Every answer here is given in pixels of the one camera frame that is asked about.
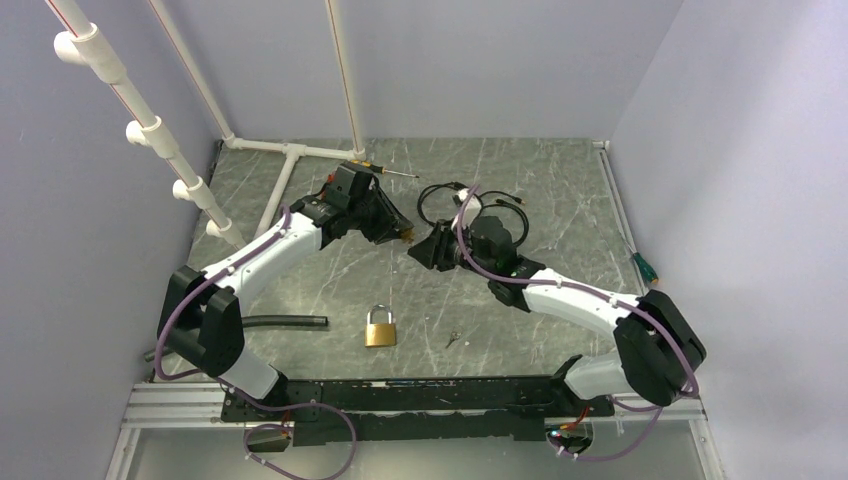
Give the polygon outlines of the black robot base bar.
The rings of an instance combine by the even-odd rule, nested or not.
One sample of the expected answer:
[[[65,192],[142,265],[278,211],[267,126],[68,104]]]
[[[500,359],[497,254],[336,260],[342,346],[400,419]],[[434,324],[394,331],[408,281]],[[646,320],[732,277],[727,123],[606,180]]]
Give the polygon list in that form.
[[[296,446],[330,442],[510,437],[541,441],[557,419],[610,417],[610,400],[581,400],[559,376],[292,380],[290,414],[225,396],[225,424],[293,424]]]

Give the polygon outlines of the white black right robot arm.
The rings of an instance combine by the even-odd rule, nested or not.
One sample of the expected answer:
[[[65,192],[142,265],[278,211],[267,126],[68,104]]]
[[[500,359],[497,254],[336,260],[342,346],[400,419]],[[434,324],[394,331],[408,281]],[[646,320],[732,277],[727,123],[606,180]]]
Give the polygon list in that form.
[[[570,321],[614,343],[614,351],[577,355],[554,374],[551,401],[564,415],[600,397],[636,394],[666,407],[699,393],[695,371],[706,349],[662,291],[634,296],[569,279],[520,254],[510,232],[492,216],[475,219],[462,234],[440,221],[408,254],[430,270],[477,273],[502,304]]]

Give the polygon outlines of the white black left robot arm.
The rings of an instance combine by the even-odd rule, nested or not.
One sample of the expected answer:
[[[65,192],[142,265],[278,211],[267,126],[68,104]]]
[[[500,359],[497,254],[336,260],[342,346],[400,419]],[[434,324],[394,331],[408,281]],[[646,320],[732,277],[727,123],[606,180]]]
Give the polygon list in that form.
[[[154,369],[174,381],[163,354],[170,349],[203,373],[248,397],[264,420],[279,417],[288,402],[288,378],[246,344],[243,312],[268,283],[350,231],[380,245],[410,241],[413,224],[391,202],[378,180],[330,178],[316,194],[283,206],[281,219],[258,239],[201,270],[184,266],[168,284],[157,330]]]

